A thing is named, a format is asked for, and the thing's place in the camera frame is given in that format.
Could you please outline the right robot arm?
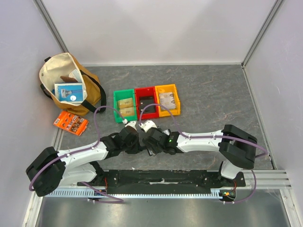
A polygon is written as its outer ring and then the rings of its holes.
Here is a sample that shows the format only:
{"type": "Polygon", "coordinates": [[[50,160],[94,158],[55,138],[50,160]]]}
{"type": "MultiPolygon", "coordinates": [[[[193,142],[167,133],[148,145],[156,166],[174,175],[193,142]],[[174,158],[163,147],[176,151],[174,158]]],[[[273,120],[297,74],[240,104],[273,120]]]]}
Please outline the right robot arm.
{"type": "Polygon", "coordinates": [[[233,182],[238,172],[252,170],[255,164],[258,140],[241,130],[227,124],[222,130],[209,133],[186,133],[162,130],[153,121],[139,124],[145,132],[142,142],[150,155],[166,153],[183,154],[192,151],[221,153],[225,160],[220,165],[217,181],[222,186],[233,182]]]}

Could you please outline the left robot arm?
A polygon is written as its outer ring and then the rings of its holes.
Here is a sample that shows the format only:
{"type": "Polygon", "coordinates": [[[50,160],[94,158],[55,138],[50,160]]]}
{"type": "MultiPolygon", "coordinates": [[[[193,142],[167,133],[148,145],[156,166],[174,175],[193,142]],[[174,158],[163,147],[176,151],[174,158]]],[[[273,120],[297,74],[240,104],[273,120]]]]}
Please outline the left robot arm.
{"type": "Polygon", "coordinates": [[[106,174],[99,161],[117,157],[122,152],[138,154],[145,148],[140,145],[139,133],[131,126],[79,148],[55,150],[47,147],[26,169],[29,189],[42,197],[59,186],[74,183],[101,185],[106,174]]]}

